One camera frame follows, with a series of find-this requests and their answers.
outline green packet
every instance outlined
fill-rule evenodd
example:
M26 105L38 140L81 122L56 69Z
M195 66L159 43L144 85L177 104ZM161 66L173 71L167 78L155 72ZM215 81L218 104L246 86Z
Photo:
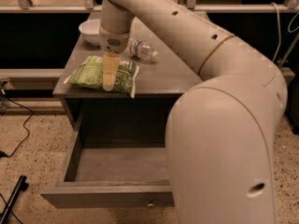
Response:
M64 81L64 83L103 91L102 61L102 57L89 56L85 62ZM134 98L135 78L138 72L139 66L134 62L121 61L112 91L128 93Z

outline drawer handle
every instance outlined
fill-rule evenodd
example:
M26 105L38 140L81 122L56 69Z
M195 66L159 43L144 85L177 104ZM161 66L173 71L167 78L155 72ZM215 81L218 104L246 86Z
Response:
M154 204L154 203L152 203L152 199L151 199L151 198L149 198L149 204L148 204L148 208L153 208L153 207L155 207L155 204Z

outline cord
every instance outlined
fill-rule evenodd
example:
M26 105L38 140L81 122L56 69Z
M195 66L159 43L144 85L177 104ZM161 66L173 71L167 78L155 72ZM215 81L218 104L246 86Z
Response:
M7 201L5 200L5 198L2 196L2 194L0 193L0 197L2 198L3 202L5 203L6 205L6 208L7 208ZM12 210L10 210L10 213L22 224L22 222L18 219L18 217L13 213Z
M294 30L291 30L292 22L295 20L295 18L298 16L298 14L299 14L299 12L295 16L293 16L292 20L289 23L288 31L290 34L292 34L293 32L295 32L299 29L299 26L297 26L297 28L295 28Z
M18 150L18 148L21 146L21 144L29 137L29 135L30 135L30 131L27 129L27 127L26 127L26 123L28 122L28 120L34 115L34 111L33 110L31 110L30 108L28 108L28 107L26 107L26 106L24 106L24 105L21 105L21 104L19 104L19 103L17 103L17 102L15 102L15 101L13 101L13 100L11 100L11 99L9 99L9 98L7 98L11 103L13 103L13 104L15 104L15 105L18 105L18 106L20 106L20 107L22 107L22 108L24 108L24 109L27 109L28 111L30 111L30 116L26 119L26 121L23 123L23 125L22 125L22 127L26 130L26 132L27 132L27 134L26 134L26 136L19 142L19 144L17 145L17 147L13 150L13 152L10 154L10 155L8 155L8 154L6 154L5 152L3 152L3 151L0 151L0 158L1 157L5 157L5 158L10 158L11 156L13 156L14 154L15 154L15 152Z
M277 50L273 57L273 60L272 60L272 62L273 62L276 59L276 57L278 56L278 52L279 52L279 49L281 46L281 28L280 28L280 16L279 16L278 5L276 3L271 3L271 6L273 6L276 9L277 15L278 15L278 47L277 47Z

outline white cable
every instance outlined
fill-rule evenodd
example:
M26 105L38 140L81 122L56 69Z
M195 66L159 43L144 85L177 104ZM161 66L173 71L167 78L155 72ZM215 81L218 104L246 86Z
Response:
M279 51L280 45L281 45L281 29L280 29L280 16L279 16L278 5L276 3L272 3L271 6L273 6L276 9L277 15L278 15L278 47L277 47L277 51L275 52L275 55L273 57L273 60L272 60L272 62L273 62L278 55L278 51Z
M295 18L298 16L298 14L299 14L299 12L295 16L293 16L292 20L289 23L288 31L289 31L290 34L299 29L299 26L297 26L297 28L295 28L294 30L291 30L292 22L295 20Z

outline floor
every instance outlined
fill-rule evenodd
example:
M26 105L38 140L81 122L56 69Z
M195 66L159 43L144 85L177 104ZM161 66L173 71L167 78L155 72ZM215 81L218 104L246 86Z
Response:
M64 162L72 128L58 101L21 102L35 111L27 122L28 139L11 158L0 159L0 192L8 199L20 175L29 188L20 193L13 212L23 223L176 224L173 207L56 209L39 192L54 186ZM10 154L26 135L29 112L11 104L0 117L0 150ZM284 117L274 144L275 186L279 224L299 224L299 136ZM0 201L0 210L4 203ZM8 223L19 223L12 215Z

